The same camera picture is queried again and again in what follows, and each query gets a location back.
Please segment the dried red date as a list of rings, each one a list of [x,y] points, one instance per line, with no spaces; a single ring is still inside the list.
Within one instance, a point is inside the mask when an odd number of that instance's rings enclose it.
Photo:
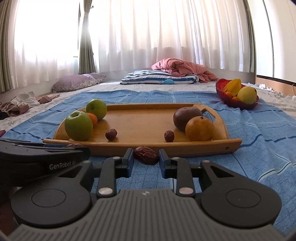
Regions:
[[[106,133],[105,133],[105,137],[109,140],[109,141],[113,141],[117,136],[117,130],[112,128],[110,130],[108,130]]]
[[[174,139],[175,139],[175,134],[174,134],[174,132],[173,131],[171,131],[171,130],[167,130],[167,131],[165,131],[165,133],[164,133],[164,138],[165,138],[165,141],[166,142],[173,142],[174,141]]]
[[[151,148],[139,146],[134,151],[135,158],[142,164],[154,166],[159,162],[158,154]]]

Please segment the orange mandarin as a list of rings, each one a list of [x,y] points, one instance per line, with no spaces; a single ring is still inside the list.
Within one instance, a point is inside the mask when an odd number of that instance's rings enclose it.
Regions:
[[[93,126],[97,125],[98,122],[98,118],[94,113],[87,113],[87,115],[90,117],[90,119],[92,120],[92,124]]]

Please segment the dark red apple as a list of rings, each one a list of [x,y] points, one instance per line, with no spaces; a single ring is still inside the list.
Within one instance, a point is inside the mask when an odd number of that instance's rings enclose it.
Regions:
[[[194,106],[179,108],[173,115],[173,122],[177,129],[185,132],[188,121],[196,116],[202,116],[203,113]]]

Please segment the wooden serving tray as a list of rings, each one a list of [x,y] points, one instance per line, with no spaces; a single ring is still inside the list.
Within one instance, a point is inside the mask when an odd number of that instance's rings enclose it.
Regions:
[[[164,149],[170,157],[194,157],[232,153],[238,150],[242,140],[230,138],[221,116],[212,108],[197,103],[196,108],[205,110],[213,118],[213,140],[191,142],[184,132],[173,124],[174,112],[187,103],[112,104],[107,115],[94,127],[92,136],[81,144],[88,147],[93,156],[122,156],[128,148],[147,146],[154,151]],[[105,137],[110,129],[117,130],[113,141]],[[175,134],[173,142],[166,142],[164,133]]]

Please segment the small orange on tray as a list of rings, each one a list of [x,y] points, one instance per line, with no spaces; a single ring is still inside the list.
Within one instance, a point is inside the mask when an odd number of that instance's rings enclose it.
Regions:
[[[190,141],[210,141],[214,137],[214,124],[203,116],[196,116],[188,121],[185,133]]]

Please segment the large green apple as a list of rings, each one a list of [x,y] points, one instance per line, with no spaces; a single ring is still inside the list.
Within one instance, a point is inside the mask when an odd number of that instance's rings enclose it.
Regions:
[[[76,110],[69,114],[64,122],[67,135],[75,141],[86,141],[93,131],[93,123],[88,114]]]

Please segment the small clothes pile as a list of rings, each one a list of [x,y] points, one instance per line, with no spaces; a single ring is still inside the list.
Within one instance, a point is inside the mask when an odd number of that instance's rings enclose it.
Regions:
[[[60,94],[56,93],[43,96],[34,96],[32,91],[21,93],[7,103],[1,103],[1,120],[24,114],[29,109],[39,106],[40,104],[51,102],[53,99],[59,96]]]

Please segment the blue checked blanket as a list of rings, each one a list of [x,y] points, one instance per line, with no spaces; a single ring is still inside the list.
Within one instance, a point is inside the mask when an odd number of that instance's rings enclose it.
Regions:
[[[107,104],[202,103],[217,111],[240,148],[208,160],[274,189],[282,208],[275,228],[286,235],[295,229],[295,119],[285,110],[260,100],[250,111],[230,108],[212,91],[92,91],[81,92],[46,111],[31,113],[26,121],[9,122],[6,138],[41,142],[52,138],[60,122],[72,111],[99,98]]]

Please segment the small orange in bowl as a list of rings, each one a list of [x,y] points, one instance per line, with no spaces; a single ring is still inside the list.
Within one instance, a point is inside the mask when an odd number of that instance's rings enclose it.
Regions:
[[[227,91],[227,92],[225,92],[225,94],[226,94],[229,98],[233,98],[233,95],[232,95],[231,92]]]

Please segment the yellow starfruit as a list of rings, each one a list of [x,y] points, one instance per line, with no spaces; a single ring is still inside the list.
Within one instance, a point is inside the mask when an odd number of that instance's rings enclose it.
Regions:
[[[232,97],[236,96],[241,89],[241,79],[234,79],[228,82],[223,88],[223,92],[230,93]]]

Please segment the purple pillow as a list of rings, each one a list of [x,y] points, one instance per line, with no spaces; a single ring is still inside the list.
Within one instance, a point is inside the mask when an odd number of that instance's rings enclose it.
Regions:
[[[73,74],[64,76],[52,86],[51,92],[69,92],[83,89],[86,87],[100,84],[106,78],[105,75],[90,73],[90,74]]]

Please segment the striped blue white pillow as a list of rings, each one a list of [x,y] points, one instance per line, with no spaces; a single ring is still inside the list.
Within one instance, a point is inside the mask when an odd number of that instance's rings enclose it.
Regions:
[[[121,84],[193,84],[198,81],[197,75],[176,77],[161,70],[137,70],[122,78]]]

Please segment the green drape curtain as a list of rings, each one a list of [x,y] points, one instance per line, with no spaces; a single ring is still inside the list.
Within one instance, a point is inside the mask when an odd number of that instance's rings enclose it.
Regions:
[[[95,64],[93,58],[93,50],[91,37],[88,30],[89,13],[92,7],[92,0],[83,1],[83,21],[79,45],[79,74],[87,74],[95,72]]]

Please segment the pink crumpled quilt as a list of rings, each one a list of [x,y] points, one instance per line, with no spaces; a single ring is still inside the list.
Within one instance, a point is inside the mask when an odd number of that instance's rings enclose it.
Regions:
[[[175,77],[197,75],[201,82],[217,81],[219,78],[204,65],[184,61],[176,58],[166,58],[151,66],[152,70],[163,70]]]

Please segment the white sheer curtain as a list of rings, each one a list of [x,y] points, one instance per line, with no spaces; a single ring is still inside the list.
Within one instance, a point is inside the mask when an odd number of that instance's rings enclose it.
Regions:
[[[210,69],[252,72],[246,1],[18,1],[16,73],[43,82],[80,64],[83,20],[96,71],[149,68],[178,58]]]

